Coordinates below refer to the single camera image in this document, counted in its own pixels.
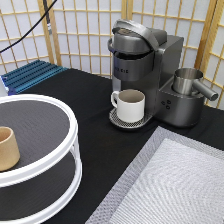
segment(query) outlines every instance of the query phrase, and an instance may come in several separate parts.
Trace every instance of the round tray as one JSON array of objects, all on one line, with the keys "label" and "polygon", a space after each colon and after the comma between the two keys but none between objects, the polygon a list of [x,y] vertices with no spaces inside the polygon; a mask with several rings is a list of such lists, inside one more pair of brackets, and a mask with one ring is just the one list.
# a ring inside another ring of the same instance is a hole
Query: round tray
[{"label": "round tray", "polygon": [[72,148],[78,124],[63,102],[41,95],[0,98],[0,126],[14,130],[20,161],[0,172],[0,187],[33,178],[58,163]]},{"label": "round tray", "polygon": [[110,122],[117,128],[120,128],[120,129],[123,129],[126,131],[135,131],[135,130],[143,127],[150,121],[151,118],[152,118],[151,114],[145,113],[144,117],[140,121],[137,121],[134,123],[128,123],[128,122],[124,122],[118,118],[116,108],[111,110],[109,113]]},{"label": "round tray", "polygon": [[72,199],[81,176],[81,160],[72,152],[37,177],[0,188],[0,223],[34,224],[46,221]]}]

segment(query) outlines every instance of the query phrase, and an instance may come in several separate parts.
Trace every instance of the shoji screen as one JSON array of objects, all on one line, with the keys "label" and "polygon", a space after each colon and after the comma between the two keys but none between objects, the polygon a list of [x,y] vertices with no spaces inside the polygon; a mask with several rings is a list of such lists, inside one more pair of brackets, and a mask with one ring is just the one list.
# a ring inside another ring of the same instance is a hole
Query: shoji screen
[{"label": "shoji screen", "polygon": [[[147,27],[164,29],[169,35],[184,37],[180,67],[194,67],[207,11],[213,10],[209,5],[214,7],[214,3],[215,0],[211,0],[211,4],[210,0],[133,0],[131,16],[132,20]],[[209,27],[210,23],[208,19],[206,26]]]},{"label": "shoji screen", "polygon": [[[41,0],[0,0],[0,10],[0,49],[17,41],[44,13]],[[36,59],[53,63],[46,20],[43,23],[22,42],[0,54],[0,75]]]},{"label": "shoji screen", "polygon": [[224,0],[219,0],[208,37],[201,70],[205,74],[204,83],[220,94],[209,106],[224,109]]},{"label": "shoji screen", "polygon": [[110,76],[107,41],[121,17],[122,0],[58,0],[50,14],[58,64]]}]

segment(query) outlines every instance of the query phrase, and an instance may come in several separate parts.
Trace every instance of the gray mat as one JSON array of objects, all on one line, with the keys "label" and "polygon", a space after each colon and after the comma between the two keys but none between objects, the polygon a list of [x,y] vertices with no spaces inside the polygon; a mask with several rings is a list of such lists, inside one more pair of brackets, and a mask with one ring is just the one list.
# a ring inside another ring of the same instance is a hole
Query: gray mat
[{"label": "gray mat", "polygon": [[69,152],[44,173],[25,182],[0,188],[0,222],[24,218],[50,206],[65,193],[74,175],[74,157]]},{"label": "gray mat", "polygon": [[142,150],[139,152],[139,154],[136,156],[136,158],[124,171],[114,187],[98,206],[96,211],[87,220],[87,224],[109,223],[113,213],[116,211],[125,195],[128,193],[134,182],[139,177],[140,173],[146,167],[155,151],[158,149],[165,138],[224,160],[224,153],[222,151],[158,127],[151,138],[144,145]]},{"label": "gray mat", "polygon": [[165,139],[111,224],[222,223],[224,161]]},{"label": "gray mat", "polygon": [[62,109],[36,100],[0,104],[0,115],[0,126],[10,127],[15,132],[21,155],[11,170],[52,152],[65,139],[70,127],[69,118]]}]

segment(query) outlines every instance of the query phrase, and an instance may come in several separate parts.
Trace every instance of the black cable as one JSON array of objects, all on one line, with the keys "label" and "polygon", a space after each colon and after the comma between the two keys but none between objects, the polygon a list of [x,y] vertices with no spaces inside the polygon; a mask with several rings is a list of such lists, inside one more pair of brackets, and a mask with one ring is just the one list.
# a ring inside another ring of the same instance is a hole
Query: black cable
[{"label": "black cable", "polygon": [[50,7],[48,8],[48,10],[41,16],[41,18],[36,22],[36,24],[27,32],[25,33],[19,40],[17,40],[15,43],[13,43],[12,45],[6,47],[5,49],[1,50],[0,53],[8,50],[9,48],[15,46],[16,44],[18,44],[21,40],[23,40],[40,22],[41,20],[47,15],[47,13],[50,11],[50,9],[53,7],[53,5],[56,3],[57,0],[55,0]]}]

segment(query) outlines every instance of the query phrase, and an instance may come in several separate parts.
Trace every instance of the black table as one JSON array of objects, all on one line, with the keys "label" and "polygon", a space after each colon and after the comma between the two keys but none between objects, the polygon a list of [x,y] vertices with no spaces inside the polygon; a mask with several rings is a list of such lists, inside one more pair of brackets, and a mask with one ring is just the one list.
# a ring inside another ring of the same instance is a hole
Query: black table
[{"label": "black table", "polygon": [[80,187],[70,203],[46,221],[85,223],[158,126],[224,150],[224,111],[205,107],[193,128],[178,129],[153,119],[136,132],[116,129],[109,121],[111,80],[70,69],[26,90],[55,97],[71,107],[79,124],[83,163]]}]

